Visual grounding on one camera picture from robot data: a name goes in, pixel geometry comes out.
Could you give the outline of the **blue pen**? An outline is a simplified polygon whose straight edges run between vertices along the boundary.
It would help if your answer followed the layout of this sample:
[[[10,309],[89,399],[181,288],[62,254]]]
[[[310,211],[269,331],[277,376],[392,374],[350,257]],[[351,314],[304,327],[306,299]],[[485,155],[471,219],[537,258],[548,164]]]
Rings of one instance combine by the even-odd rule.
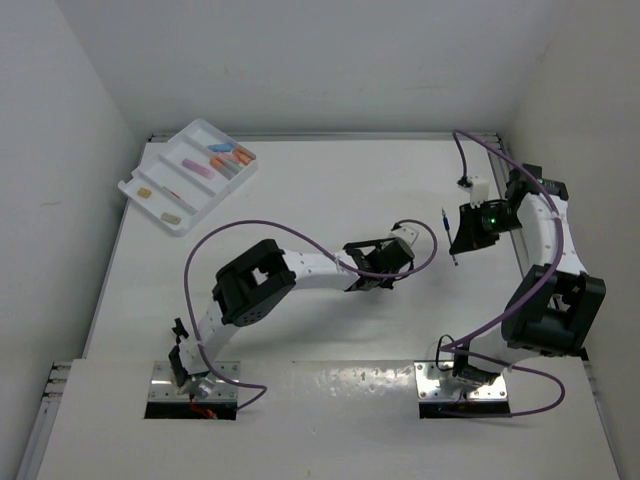
[[[445,232],[446,232],[446,235],[447,235],[447,239],[448,239],[448,242],[449,242],[449,256],[451,257],[454,266],[455,267],[459,267],[459,261],[458,261],[456,255],[451,251],[451,249],[453,248],[454,239],[453,239],[452,233],[451,233],[451,226],[450,226],[449,218],[447,216],[446,210],[443,207],[441,208],[441,214],[442,214],[442,218],[443,218],[444,229],[445,229]]]

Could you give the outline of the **orange capped white highlighter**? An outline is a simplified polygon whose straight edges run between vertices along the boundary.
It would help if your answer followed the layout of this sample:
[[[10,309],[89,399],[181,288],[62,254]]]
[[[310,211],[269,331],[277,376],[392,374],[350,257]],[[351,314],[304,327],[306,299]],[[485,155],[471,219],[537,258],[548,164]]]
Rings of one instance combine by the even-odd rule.
[[[228,161],[224,158],[220,158],[218,156],[214,156],[210,159],[210,164],[216,168],[217,170],[221,171],[223,168],[229,170],[231,172],[232,175],[237,175],[239,172],[242,171],[242,168],[237,165],[235,162],[233,161]]]

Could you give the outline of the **red pen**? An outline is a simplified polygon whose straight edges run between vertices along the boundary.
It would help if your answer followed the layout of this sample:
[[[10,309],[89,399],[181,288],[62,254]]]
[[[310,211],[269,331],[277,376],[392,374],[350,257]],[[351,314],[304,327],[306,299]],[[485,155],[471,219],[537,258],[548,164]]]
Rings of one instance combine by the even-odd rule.
[[[184,208],[186,209],[191,209],[191,210],[196,210],[191,204],[189,204],[186,200],[184,200],[180,195],[178,195],[176,192],[174,192],[173,190],[169,189],[166,186],[162,186],[162,189],[167,192],[172,198],[174,198],[176,201],[179,201]]]

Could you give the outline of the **purple pink highlighter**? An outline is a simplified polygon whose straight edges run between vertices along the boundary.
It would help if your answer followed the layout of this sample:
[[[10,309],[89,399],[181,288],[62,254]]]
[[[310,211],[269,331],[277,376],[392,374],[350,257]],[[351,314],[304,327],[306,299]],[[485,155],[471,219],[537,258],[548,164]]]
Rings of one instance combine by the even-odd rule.
[[[181,164],[184,168],[206,179],[212,179],[214,177],[214,173],[210,169],[188,158],[183,159]]]

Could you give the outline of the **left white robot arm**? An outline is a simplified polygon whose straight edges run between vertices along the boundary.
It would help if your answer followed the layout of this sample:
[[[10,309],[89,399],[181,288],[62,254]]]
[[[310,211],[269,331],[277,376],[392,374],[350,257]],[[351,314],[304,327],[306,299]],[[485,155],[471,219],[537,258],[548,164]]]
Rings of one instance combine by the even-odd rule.
[[[216,274],[212,300],[194,335],[174,328],[178,339],[169,361],[178,391],[193,395],[209,373],[201,349],[214,360],[239,329],[265,319],[292,291],[390,289],[401,270],[413,265],[413,244],[394,231],[383,239],[348,243],[330,259],[284,250],[273,239],[258,242]]]

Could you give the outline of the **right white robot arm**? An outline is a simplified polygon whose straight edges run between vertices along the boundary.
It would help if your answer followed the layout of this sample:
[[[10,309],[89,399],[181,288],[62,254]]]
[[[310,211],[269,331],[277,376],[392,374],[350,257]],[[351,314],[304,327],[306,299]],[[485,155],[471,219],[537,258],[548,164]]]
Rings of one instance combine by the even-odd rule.
[[[510,171],[503,198],[472,200],[459,208],[451,255],[494,245],[501,234],[523,235],[527,269],[505,307],[505,318],[457,346],[452,377],[490,385],[507,367],[538,356],[574,357],[606,295],[605,282],[588,274],[576,252],[567,219],[569,195],[539,166]]]

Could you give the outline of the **yellow eraser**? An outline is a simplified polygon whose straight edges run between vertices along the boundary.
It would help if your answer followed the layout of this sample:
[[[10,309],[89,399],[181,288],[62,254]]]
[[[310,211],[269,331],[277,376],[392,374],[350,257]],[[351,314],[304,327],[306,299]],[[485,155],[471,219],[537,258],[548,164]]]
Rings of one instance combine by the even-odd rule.
[[[149,198],[152,195],[152,191],[146,188],[139,188],[136,194],[141,198]]]

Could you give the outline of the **white eraser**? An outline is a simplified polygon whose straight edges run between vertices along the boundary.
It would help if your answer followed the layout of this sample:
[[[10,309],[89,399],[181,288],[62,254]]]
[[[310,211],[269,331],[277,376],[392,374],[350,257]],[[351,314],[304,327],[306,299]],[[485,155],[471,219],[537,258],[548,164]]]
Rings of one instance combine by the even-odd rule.
[[[172,215],[172,214],[169,214],[169,213],[166,213],[166,212],[161,214],[161,219],[164,222],[167,222],[167,223],[170,223],[170,224],[173,224],[173,225],[177,225],[181,221],[180,217]]]

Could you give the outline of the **blue highlighter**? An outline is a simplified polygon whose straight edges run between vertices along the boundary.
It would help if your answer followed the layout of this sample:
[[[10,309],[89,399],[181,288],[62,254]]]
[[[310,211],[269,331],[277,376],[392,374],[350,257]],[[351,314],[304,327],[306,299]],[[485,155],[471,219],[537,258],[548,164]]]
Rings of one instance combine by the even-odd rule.
[[[228,153],[234,149],[234,146],[231,143],[223,143],[208,145],[207,148],[212,152]]]

